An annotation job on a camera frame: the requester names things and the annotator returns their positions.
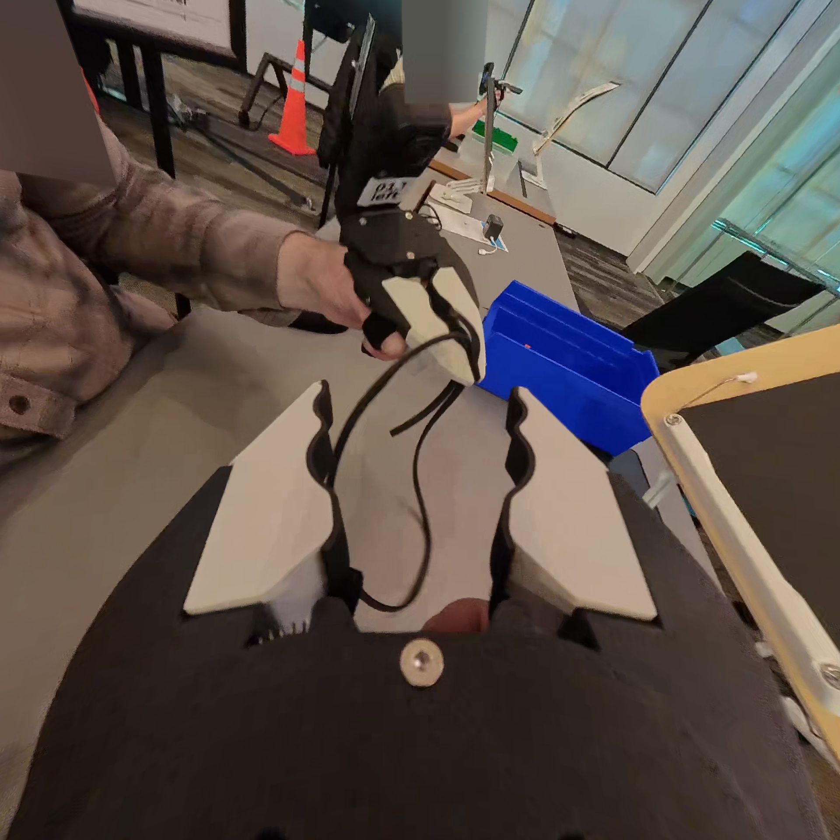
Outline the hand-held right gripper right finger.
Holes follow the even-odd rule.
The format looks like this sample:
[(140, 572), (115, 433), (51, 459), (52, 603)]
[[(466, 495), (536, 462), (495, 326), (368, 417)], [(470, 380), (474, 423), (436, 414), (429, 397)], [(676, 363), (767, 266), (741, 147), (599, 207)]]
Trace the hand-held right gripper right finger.
[(610, 473), (525, 387), (507, 404), (502, 502), (490, 549), (490, 611), (525, 591), (565, 614), (657, 617)]

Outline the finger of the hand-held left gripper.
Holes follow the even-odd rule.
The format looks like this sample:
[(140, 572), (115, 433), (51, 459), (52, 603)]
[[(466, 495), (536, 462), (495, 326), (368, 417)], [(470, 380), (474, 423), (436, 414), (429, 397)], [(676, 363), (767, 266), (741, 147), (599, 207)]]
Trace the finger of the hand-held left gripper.
[(460, 384), (478, 384), (487, 372), (487, 351), (483, 321), (475, 285), (461, 266), (437, 271), (437, 294), (452, 314), (444, 320), (463, 333), (464, 342), (451, 339), (437, 349), (437, 362)]
[(448, 336), (469, 351), (469, 279), (460, 274), (387, 274), (381, 280), (381, 341), (399, 335), (410, 348)]

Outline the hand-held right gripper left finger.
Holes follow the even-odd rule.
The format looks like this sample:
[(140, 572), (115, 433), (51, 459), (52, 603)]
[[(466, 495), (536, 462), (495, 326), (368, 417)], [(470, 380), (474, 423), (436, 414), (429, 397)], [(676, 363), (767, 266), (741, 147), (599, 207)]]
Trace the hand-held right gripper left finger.
[(311, 617), (324, 596), (355, 610), (362, 575), (330, 485), (332, 423), (329, 384), (316, 381), (230, 462), (186, 614), (265, 606)]

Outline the blue plastic bin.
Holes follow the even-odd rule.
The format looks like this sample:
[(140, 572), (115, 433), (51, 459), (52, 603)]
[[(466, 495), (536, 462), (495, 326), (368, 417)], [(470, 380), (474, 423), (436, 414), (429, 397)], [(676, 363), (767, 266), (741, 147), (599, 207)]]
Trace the blue plastic bin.
[(611, 456), (651, 436), (641, 399), (655, 357), (624, 336), (512, 281), (483, 321), (485, 391), (527, 388), (574, 436)]

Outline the person's left forearm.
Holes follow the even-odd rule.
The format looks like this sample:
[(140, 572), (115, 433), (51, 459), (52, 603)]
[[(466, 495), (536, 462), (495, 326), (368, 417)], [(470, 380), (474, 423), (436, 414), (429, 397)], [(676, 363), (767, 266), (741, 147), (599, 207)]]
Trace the person's left forearm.
[(299, 227), (230, 207), (123, 156), (106, 188), (20, 177), (26, 203), (86, 261), (128, 272), (221, 311), (302, 309), (281, 290), (284, 245), (310, 245)]

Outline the person's left hand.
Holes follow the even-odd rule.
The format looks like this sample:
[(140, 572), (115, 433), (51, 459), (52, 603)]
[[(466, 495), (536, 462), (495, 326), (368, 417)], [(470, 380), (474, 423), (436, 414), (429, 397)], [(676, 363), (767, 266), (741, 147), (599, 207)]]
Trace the person's left hand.
[(371, 310), (356, 295), (344, 263), (346, 249), (308, 234), (289, 234), (277, 258), (276, 294), (290, 310), (316, 312), (327, 320), (361, 331)]

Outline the clear acrylic stand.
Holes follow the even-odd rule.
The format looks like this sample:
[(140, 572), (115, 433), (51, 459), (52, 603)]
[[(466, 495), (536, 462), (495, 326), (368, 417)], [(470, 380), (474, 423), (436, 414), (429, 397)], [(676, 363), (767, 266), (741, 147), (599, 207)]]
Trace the clear acrylic stand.
[(489, 61), (485, 64), (482, 71), (482, 76), (479, 83), (479, 94), (484, 95), (486, 100), (486, 114), (485, 114), (485, 139), (484, 139), (484, 153), (483, 153), (483, 170), (480, 179), (480, 191), (487, 195), (492, 190), (490, 185), (493, 164), (493, 134), (494, 134), (494, 118), (497, 105), (497, 93), (504, 98), (507, 92), (513, 95), (522, 94), (522, 89), (505, 80), (498, 80), (494, 77), (495, 63)]

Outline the green box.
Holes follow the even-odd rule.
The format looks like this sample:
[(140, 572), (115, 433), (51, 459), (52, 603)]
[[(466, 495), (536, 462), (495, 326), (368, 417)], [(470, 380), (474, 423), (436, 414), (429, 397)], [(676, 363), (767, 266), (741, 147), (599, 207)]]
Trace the green box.
[[(486, 123), (484, 120), (478, 120), (471, 129), (471, 134), (481, 144), (486, 144)], [(513, 154), (518, 149), (518, 138), (504, 129), (500, 129), (494, 125), (492, 131), (492, 149), (493, 151), (504, 152), (504, 154)]]

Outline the orange traffic cone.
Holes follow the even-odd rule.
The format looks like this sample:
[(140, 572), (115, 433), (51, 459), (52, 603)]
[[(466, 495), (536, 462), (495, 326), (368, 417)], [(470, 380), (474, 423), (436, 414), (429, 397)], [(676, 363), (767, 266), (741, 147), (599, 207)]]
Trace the orange traffic cone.
[(308, 143), (305, 58), (305, 43), (300, 39), (287, 85), (280, 126), (276, 133), (268, 136), (268, 140), (288, 154), (310, 157), (317, 152)]

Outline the black wood-rimmed board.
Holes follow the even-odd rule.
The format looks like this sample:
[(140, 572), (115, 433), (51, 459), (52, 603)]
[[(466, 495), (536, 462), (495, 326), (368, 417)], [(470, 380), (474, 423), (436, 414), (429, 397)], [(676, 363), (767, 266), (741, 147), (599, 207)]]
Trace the black wood-rimmed board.
[[(685, 418), (784, 578), (838, 648), (839, 327), (664, 374), (646, 388), (641, 407), (679, 484), (664, 418)], [(699, 522), (717, 552), (721, 538)], [(731, 562), (717, 555), (730, 575)], [(839, 713), (832, 717), (816, 706), (786, 654), (774, 652), (770, 627), (746, 584), (730, 578), (796, 696), (797, 710), (784, 701), (791, 721), (838, 766)]]

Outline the black office chair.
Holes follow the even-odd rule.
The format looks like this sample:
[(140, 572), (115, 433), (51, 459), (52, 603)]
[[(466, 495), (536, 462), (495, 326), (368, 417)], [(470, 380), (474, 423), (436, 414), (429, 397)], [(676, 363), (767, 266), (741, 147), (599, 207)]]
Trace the black office chair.
[(695, 363), (720, 343), (798, 308), (824, 291), (809, 279), (743, 253), (699, 285), (626, 326), (660, 373)]

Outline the white board rail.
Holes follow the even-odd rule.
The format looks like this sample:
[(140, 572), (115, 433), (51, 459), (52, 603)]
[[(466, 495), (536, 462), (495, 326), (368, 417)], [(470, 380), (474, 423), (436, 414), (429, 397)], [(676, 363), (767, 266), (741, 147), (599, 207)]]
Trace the white board rail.
[(747, 595), (758, 603), (770, 627), (773, 651), (786, 654), (815, 705), (838, 718), (839, 657), (834, 641), (804, 596), (784, 578), (685, 418), (666, 415), (664, 433), (680, 484), (709, 536), (716, 533), (721, 538), (717, 552), (731, 562), (731, 578), (744, 583)]

